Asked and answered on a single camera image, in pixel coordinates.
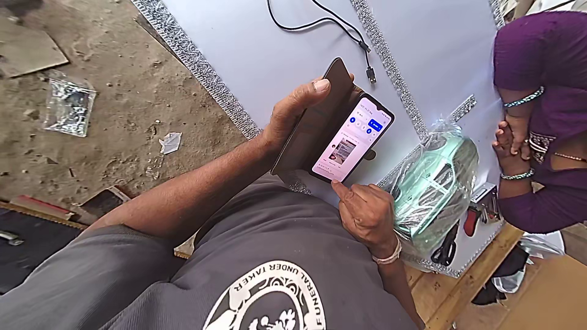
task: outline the phone screen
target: phone screen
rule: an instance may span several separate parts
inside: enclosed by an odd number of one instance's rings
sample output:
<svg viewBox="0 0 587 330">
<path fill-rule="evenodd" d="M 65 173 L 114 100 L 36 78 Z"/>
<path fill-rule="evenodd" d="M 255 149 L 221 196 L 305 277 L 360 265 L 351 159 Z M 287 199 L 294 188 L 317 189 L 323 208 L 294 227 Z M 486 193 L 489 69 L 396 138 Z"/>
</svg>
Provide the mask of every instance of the phone screen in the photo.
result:
<svg viewBox="0 0 587 330">
<path fill-rule="evenodd" d="M 391 116 L 378 110 L 368 98 L 361 98 L 312 171 L 343 181 L 391 122 Z"/>
</svg>

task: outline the plastic bag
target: plastic bag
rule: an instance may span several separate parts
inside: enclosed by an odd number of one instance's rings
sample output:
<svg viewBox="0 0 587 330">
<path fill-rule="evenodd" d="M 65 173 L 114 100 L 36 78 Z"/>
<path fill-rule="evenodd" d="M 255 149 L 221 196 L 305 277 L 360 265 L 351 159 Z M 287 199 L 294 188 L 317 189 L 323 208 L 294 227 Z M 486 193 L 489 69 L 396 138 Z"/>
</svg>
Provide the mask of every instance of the plastic bag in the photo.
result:
<svg viewBox="0 0 587 330">
<path fill-rule="evenodd" d="M 534 262 L 532 262 L 530 259 L 527 259 L 526 265 L 534 265 Z M 493 282 L 493 285 L 495 285 L 499 292 L 503 292 L 505 294 L 514 294 L 522 285 L 524 275 L 526 274 L 526 265 L 524 265 L 524 269 L 516 272 L 514 275 L 494 277 L 491 279 L 491 282 Z"/>
<path fill-rule="evenodd" d="M 383 187 L 395 199 L 395 230 L 416 250 L 441 243 L 467 210 L 479 164 L 475 144 L 452 120 L 439 120 Z"/>
<path fill-rule="evenodd" d="M 85 137 L 96 91 L 88 81 L 68 78 L 57 70 L 49 72 L 49 86 L 43 128 Z"/>
<path fill-rule="evenodd" d="M 548 234 L 524 233 L 519 244 L 532 257 L 544 259 L 565 255 L 565 243 L 560 230 Z"/>
</svg>

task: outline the white printed logo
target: white printed logo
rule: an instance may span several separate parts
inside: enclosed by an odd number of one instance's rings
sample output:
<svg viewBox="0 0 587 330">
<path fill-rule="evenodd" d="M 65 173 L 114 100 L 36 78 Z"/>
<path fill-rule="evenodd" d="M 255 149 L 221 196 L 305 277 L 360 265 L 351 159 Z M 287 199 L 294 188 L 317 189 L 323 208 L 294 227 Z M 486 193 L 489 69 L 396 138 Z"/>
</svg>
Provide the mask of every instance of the white printed logo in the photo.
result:
<svg viewBox="0 0 587 330">
<path fill-rule="evenodd" d="M 260 299 L 273 302 L 283 295 L 288 297 L 288 303 L 291 301 L 291 308 L 282 310 L 279 316 L 273 314 L 274 319 L 266 314 L 275 311 L 259 312 L 255 307 L 251 308 Z M 322 301 L 310 276 L 296 264 L 274 260 L 255 267 L 236 280 L 210 311 L 203 330 L 240 329 L 326 329 Z"/>
</svg>

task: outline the scissors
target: scissors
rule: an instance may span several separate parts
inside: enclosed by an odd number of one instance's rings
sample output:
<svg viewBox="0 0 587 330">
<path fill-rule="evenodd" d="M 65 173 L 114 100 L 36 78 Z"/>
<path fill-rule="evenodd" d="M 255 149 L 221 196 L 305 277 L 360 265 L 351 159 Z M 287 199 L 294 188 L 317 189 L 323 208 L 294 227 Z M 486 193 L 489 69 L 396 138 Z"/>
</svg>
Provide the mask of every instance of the scissors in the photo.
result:
<svg viewBox="0 0 587 330">
<path fill-rule="evenodd" d="M 457 238 L 457 232 L 458 223 L 446 234 L 442 245 L 432 253 L 432 257 L 430 257 L 432 262 L 447 267 L 453 262 L 454 255 L 457 253 L 457 243 L 454 241 Z"/>
</svg>

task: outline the hand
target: hand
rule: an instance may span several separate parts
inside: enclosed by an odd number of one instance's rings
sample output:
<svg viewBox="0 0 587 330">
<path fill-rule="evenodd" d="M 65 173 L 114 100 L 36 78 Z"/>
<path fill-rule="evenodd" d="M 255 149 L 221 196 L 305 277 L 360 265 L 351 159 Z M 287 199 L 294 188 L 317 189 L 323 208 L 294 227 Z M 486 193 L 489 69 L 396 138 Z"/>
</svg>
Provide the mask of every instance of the hand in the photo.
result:
<svg viewBox="0 0 587 330">
<path fill-rule="evenodd" d="M 338 207 L 346 231 L 367 246 L 374 257 L 390 257 L 397 246 L 393 197 L 374 184 L 354 184 L 348 189 L 332 180 L 332 188 L 340 197 Z"/>
<path fill-rule="evenodd" d="M 528 121 L 527 117 L 514 117 L 505 114 L 505 121 L 509 124 L 513 134 L 513 142 L 511 144 L 510 152 L 515 155 L 519 151 L 522 152 L 522 159 L 530 159 L 530 147 L 527 142 L 524 142 L 528 138 Z"/>
<path fill-rule="evenodd" d="M 349 75 L 351 80 L 355 79 L 352 73 Z M 262 133 L 265 143 L 272 150 L 281 150 L 303 111 L 323 101 L 328 93 L 330 93 L 330 81 L 322 77 L 294 89 L 273 107 L 269 125 Z"/>
<path fill-rule="evenodd" d="M 521 153 L 511 153 L 514 137 L 510 126 L 507 122 L 500 122 L 499 127 L 495 131 L 497 141 L 494 141 L 492 145 L 497 159 L 500 162 L 501 171 L 507 176 L 526 173 L 530 170 L 530 163 L 522 159 Z"/>
</svg>

